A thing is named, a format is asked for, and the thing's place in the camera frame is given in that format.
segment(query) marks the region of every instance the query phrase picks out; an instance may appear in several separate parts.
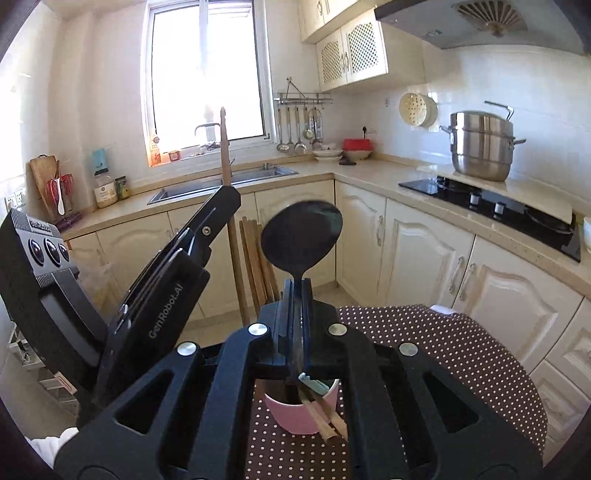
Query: pot handle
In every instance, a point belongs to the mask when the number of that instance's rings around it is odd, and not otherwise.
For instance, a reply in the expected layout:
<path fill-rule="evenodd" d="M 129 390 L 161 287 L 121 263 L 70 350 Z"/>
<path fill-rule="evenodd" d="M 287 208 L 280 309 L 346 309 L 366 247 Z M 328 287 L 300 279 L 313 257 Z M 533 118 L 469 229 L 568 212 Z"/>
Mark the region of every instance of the pot handle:
<path fill-rule="evenodd" d="M 498 106 L 498 107 L 505 108 L 505 109 L 509 110 L 509 116 L 507 117 L 507 121 L 511 120 L 511 117 L 515 113 L 515 109 L 511 106 L 503 105 L 502 103 L 490 102 L 488 100 L 485 100 L 484 102 L 488 105 L 494 105 L 494 106 Z"/>

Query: white bowl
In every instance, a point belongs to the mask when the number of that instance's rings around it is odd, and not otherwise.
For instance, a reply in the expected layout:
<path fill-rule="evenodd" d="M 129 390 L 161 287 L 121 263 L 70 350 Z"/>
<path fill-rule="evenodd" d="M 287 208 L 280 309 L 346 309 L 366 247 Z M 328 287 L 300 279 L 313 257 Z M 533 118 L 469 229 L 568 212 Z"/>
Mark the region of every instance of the white bowl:
<path fill-rule="evenodd" d="M 321 158 L 335 158 L 343 153 L 342 150 L 314 150 L 314 155 Z"/>
<path fill-rule="evenodd" d="M 316 157 L 316 160 L 318 160 L 318 161 L 330 161 L 330 160 L 339 161 L 341 158 L 343 158 L 343 155 L 338 155 L 337 157 Z"/>
<path fill-rule="evenodd" d="M 345 155 L 353 161 L 359 161 L 365 160 L 371 152 L 371 150 L 345 150 Z"/>

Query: pink bowl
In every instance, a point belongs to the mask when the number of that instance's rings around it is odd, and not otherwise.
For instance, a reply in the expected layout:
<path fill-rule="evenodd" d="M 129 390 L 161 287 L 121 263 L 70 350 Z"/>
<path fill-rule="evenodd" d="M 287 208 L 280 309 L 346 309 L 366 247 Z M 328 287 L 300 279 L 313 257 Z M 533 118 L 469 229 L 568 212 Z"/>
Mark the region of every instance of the pink bowl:
<path fill-rule="evenodd" d="M 335 380 L 324 399 L 333 408 L 336 408 L 336 401 L 339 396 L 339 380 Z M 293 435 L 314 435 L 318 433 L 316 422 L 312 419 L 310 413 L 304 405 L 289 405 L 273 400 L 269 395 L 265 394 L 265 404 L 271 410 L 271 415 L 281 428 L 287 430 Z M 312 402 L 320 415 L 327 420 L 322 413 L 320 406 L 316 402 Z"/>

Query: white cloth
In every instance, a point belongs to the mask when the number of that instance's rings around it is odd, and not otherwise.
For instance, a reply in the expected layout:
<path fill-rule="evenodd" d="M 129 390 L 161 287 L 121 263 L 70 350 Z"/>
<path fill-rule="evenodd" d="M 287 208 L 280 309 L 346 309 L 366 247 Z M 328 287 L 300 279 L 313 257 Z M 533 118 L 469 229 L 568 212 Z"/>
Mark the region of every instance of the white cloth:
<path fill-rule="evenodd" d="M 29 445 L 37 452 L 37 454 L 43 458 L 45 463 L 53 468 L 53 463 L 56 461 L 57 452 L 60 448 L 70 440 L 74 435 L 78 433 L 78 429 L 71 428 L 64 431 L 61 436 L 58 437 L 47 437 L 45 439 L 29 440 Z"/>
<path fill-rule="evenodd" d="M 452 313 L 457 313 L 455 310 L 448 309 L 442 305 L 433 305 L 431 310 L 434 310 L 437 313 L 441 313 L 442 315 L 451 315 Z"/>

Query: backsplash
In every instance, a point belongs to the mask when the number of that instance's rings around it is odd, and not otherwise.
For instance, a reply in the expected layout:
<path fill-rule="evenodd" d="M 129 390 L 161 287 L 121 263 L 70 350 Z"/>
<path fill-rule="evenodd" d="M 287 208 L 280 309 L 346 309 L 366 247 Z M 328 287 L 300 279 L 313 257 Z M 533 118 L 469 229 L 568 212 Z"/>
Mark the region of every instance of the backsplash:
<path fill-rule="evenodd" d="M 591 60 L 527 46 L 465 47 L 441 51 L 427 43 L 426 85 L 379 91 L 355 98 L 355 128 L 370 135 L 380 152 L 432 163 L 451 163 L 449 136 L 437 132 L 450 114 L 473 109 L 503 115 L 492 100 L 515 108 L 512 174 L 549 183 L 591 205 Z M 439 104 L 429 131 L 405 124 L 398 102 L 406 92 L 428 93 Z"/>

